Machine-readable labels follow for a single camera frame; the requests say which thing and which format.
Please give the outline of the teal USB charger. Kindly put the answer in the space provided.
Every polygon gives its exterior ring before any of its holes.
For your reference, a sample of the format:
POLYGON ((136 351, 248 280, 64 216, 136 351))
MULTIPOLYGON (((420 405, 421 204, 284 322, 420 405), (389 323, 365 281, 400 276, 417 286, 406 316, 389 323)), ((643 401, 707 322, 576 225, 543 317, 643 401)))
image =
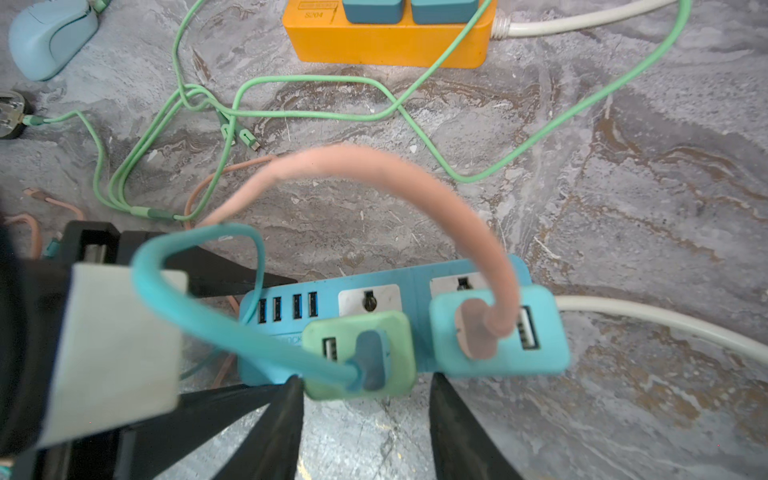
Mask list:
POLYGON ((490 290, 444 293, 430 302, 429 315, 437 370, 455 378, 545 375, 570 364, 565 330, 553 294, 539 285, 521 289, 521 312, 496 354, 473 359, 462 349, 468 327, 484 319, 495 304, 490 290))

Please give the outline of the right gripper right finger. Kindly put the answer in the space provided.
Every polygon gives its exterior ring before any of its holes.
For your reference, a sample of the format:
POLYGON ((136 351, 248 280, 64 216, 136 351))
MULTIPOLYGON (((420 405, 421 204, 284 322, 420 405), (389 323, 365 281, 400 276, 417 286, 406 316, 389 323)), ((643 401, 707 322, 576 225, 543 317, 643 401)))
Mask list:
POLYGON ((522 479, 442 373, 432 377, 429 419, 437 479, 522 479))

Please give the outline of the teal charger on orange strip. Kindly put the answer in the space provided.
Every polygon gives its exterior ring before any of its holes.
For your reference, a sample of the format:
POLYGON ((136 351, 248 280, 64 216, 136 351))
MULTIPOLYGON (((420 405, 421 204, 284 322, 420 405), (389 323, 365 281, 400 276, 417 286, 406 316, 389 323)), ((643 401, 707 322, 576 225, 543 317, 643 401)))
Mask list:
POLYGON ((402 20, 404 0, 343 0, 346 19, 353 24, 397 24, 402 20))

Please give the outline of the blue power strip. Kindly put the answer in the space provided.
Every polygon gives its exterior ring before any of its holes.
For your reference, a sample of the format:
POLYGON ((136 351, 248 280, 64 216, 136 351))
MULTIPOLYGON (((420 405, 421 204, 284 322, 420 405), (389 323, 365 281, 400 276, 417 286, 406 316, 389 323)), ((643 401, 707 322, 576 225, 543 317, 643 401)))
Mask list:
MULTIPOLYGON (((521 289, 533 283, 527 266, 509 258, 521 289)), ((313 282, 264 288, 248 293, 240 320, 249 328, 292 345, 302 343, 304 328, 312 321, 362 315, 374 302, 379 311, 399 310, 411 322, 417 369, 439 372, 434 356, 429 315, 430 302, 444 293, 490 290, 484 277, 467 260, 400 268, 313 282)))

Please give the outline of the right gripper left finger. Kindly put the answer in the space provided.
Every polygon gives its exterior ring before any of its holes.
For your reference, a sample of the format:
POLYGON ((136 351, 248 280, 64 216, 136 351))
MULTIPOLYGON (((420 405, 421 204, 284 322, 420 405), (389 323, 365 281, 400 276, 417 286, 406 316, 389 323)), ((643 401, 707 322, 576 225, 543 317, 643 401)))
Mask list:
POLYGON ((294 479, 304 417, 304 382, 292 376, 214 479, 294 479))

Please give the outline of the camouflage green device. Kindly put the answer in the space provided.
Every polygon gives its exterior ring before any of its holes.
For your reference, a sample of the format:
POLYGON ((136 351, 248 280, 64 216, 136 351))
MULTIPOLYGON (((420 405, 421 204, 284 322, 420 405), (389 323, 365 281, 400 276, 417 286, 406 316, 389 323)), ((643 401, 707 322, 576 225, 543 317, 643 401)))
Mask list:
POLYGON ((32 114, 32 107, 21 93, 13 90, 2 90, 0 98, 1 139, 18 138, 26 128, 23 120, 27 115, 32 114))

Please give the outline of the light blue mouse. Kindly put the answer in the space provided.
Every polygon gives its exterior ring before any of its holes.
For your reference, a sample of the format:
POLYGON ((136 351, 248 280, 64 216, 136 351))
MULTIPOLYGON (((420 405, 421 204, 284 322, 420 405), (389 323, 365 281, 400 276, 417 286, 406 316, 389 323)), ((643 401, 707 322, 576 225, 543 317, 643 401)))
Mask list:
POLYGON ((98 14, 86 0, 35 3, 10 25, 12 59, 28 80, 48 80, 80 51, 98 26, 98 14))

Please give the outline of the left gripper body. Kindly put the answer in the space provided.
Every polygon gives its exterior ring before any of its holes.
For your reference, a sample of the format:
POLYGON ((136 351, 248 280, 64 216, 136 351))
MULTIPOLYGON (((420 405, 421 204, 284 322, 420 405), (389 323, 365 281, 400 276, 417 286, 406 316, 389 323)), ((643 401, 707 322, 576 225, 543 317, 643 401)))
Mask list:
POLYGON ((72 221, 50 259, 3 252, 1 453, 12 477, 152 479, 259 412, 217 477, 292 478, 296 380, 181 393, 181 332, 131 282, 149 238, 72 221))

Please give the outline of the light green USB charger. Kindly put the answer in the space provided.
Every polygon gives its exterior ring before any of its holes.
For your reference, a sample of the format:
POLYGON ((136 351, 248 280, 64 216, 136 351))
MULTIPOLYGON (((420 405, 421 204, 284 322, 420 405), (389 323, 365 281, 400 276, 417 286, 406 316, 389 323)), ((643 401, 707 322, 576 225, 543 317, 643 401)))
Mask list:
POLYGON ((307 380, 306 393, 316 401, 401 396, 411 391, 416 380, 411 324, 398 311, 314 321, 302 332, 302 347, 363 371, 354 390, 307 380))

